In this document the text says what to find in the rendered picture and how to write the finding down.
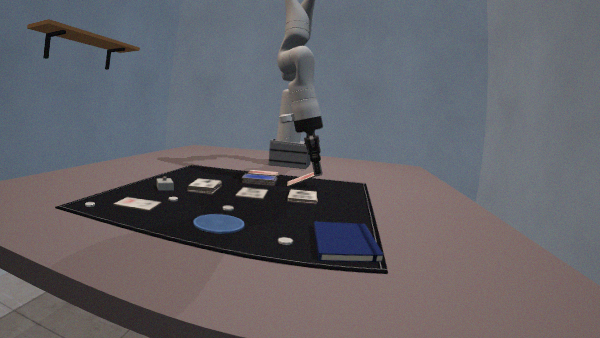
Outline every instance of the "wall shelf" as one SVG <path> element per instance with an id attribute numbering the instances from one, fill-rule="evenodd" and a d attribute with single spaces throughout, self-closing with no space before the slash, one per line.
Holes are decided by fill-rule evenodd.
<path id="1" fill-rule="evenodd" d="M 44 20 L 27 25 L 28 29 L 46 33 L 46 42 L 44 45 L 44 59 L 50 57 L 50 39 L 53 36 L 58 36 L 63 39 L 85 43 L 86 45 L 106 49 L 106 65 L 105 69 L 110 66 L 110 55 L 113 52 L 127 53 L 136 52 L 140 48 L 132 46 L 117 40 L 90 33 L 79 28 L 71 27 L 53 20 Z"/>

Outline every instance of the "gray floor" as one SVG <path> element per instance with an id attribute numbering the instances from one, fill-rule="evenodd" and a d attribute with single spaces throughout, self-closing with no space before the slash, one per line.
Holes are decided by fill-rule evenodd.
<path id="1" fill-rule="evenodd" d="M 0 270 L 2 338 L 144 338 Z"/>

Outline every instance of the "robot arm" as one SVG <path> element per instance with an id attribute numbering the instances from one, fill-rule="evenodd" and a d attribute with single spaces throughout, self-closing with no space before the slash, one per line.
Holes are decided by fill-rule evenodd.
<path id="1" fill-rule="evenodd" d="M 310 38 L 314 0 L 286 0 L 285 36 L 277 56 L 277 65 L 288 85 L 289 101 L 296 132 L 305 132 L 304 143 L 313 164 L 315 176 L 322 174 L 321 149 L 316 129 L 323 128 L 321 111 L 314 88 L 315 59 L 304 46 Z"/>

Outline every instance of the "blue circle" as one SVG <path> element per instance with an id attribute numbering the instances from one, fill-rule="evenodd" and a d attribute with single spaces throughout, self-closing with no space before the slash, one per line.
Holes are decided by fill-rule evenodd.
<path id="1" fill-rule="evenodd" d="M 194 219 L 194 226 L 215 234 L 228 234 L 244 228 L 244 221 L 237 217 L 222 214 L 202 215 Z"/>

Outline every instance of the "shelf bracket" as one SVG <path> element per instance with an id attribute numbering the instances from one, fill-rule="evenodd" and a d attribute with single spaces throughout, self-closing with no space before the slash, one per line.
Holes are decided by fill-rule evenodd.
<path id="1" fill-rule="evenodd" d="M 50 39 L 53 36 L 63 35 L 66 33 L 67 33 L 67 31 L 64 29 L 61 29 L 59 31 L 52 32 L 52 33 L 46 33 L 46 43 L 44 44 L 44 59 L 47 59 L 50 57 Z"/>
<path id="2" fill-rule="evenodd" d="M 115 48 L 115 49 L 109 49 L 106 51 L 106 67 L 104 67 L 104 69 L 108 69 L 108 67 L 110 67 L 110 53 L 112 52 L 122 52 L 124 51 L 125 48 Z"/>

